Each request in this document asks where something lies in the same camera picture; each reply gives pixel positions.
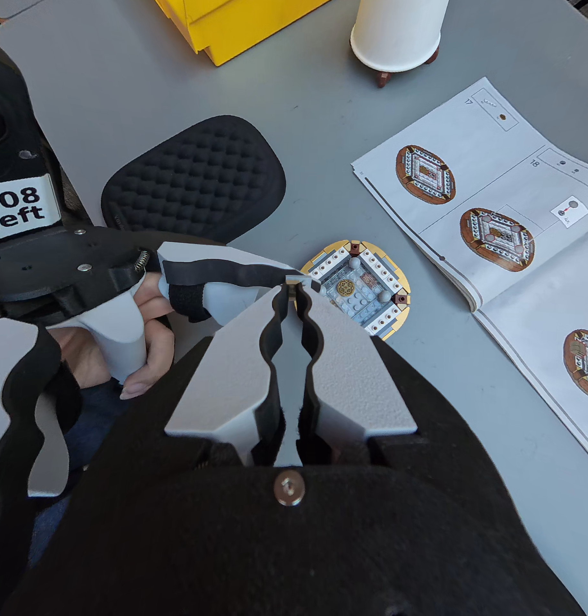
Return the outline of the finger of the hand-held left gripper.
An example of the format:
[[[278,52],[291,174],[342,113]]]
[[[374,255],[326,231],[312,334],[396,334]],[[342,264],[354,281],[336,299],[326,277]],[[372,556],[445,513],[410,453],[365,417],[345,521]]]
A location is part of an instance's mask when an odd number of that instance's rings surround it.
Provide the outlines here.
[[[261,301],[260,310],[252,309],[247,316],[240,314],[252,306],[259,298],[269,293],[269,287],[238,287],[230,283],[209,282],[204,288],[204,308],[213,319],[228,331],[237,333],[261,333],[274,317],[281,327],[281,316],[274,312],[272,299],[265,305]]]
[[[172,285],[192,287],[223,282],[238,287],[274,288],[284,284],[287,275],[305,275],[286,264],[228,246],[164,242],[157,256],[163,295],[169,294]],[[310,287],[319,292],[321,283],[313,279]]]

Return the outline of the lego instruction booklet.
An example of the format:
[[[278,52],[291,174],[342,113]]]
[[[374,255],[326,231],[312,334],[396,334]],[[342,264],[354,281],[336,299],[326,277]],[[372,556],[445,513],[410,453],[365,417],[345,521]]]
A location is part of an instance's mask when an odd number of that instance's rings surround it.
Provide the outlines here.
[[[588,452],[588,164],[482,78],[352,169]]]

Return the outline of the person's left hand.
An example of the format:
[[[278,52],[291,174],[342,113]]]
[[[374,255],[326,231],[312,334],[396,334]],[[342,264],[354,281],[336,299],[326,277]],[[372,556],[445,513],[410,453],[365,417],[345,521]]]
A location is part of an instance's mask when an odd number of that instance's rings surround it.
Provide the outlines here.
[[[175,336],[159,321],[160,317],[173,312],[173,308],[159,290],[160,277],[158,272],[146,273],[134,295],[134,301],[144,320],[147,361],[142,368],[130,374],[124,381],[121,400],[146,393],[173,364]],[[95,387],[110,380],[107,363],[97,342],[87,330],[56,328],[49,332],[59,343],[62,358],[67,362],[82,389]]]

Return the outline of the yellow plastic bin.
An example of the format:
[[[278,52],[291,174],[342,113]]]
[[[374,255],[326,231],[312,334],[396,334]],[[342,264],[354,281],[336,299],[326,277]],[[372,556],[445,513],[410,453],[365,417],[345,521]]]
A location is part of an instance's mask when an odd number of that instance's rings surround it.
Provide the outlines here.
[[[325,1],[157,1],[195,53],[221,66]]]

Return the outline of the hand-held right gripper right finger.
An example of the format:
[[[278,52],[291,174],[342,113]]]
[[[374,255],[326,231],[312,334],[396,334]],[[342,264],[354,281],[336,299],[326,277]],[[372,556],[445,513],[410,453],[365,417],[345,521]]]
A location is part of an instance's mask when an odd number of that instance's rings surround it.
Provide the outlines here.
[[[417,425],[376,345],[380,338],[311,287],[296,287],[301,343],[310,356],[297,450],[304,465],[329,464],[353,443],[413,434]]]

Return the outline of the white paper cup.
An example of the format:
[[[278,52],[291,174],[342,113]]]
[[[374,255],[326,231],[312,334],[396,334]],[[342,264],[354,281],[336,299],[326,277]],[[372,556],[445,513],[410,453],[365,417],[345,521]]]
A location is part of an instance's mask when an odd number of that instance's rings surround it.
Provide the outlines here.
[[[437,51],[448,1],[361,1],[350,43],[366,66],[388,73],[424,64]]]

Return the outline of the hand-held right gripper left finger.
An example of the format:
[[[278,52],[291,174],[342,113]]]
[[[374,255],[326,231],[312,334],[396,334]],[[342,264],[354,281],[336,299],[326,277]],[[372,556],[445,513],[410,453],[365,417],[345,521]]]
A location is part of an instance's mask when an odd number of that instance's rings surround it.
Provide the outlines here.
[[[217,331],[165,432],[230,443],[244,465],[273,466],[284,419],[272,359],[289,288],[276,286]]]

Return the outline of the round gold lego base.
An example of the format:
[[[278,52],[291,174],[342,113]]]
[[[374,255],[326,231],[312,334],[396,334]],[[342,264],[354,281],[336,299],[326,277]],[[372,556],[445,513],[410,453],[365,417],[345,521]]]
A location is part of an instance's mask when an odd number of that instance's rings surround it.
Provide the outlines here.
[[[386,341],[407,319],[411,288],[406,276],[372,243],[334,242],[301,272],[318,281],[329,302],[371,336]]]

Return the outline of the brown lego feet assembly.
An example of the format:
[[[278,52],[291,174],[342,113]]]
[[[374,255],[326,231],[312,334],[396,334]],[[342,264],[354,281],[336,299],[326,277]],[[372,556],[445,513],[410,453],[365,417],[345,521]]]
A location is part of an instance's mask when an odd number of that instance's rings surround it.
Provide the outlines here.
[[[421,65],[418,66],[414,66],[414,68],[418,68],[419,66],[422,65],[430,65],[432,64],[438,56],[439,53],[439,45],[437,46],[436,50],[433,52],[433,54],[427,59],[425,60]],[[384,88],[386,86],[386,84],[391,80],[391,78],[396,75],[396,74],[401,74],[401,73],[405,73],[408,71],[413,70],[411,69],[407,69],[405,71],[398,71],[398,72],[377,72],[376,74],[376,83],[378,85],[379,88]]]

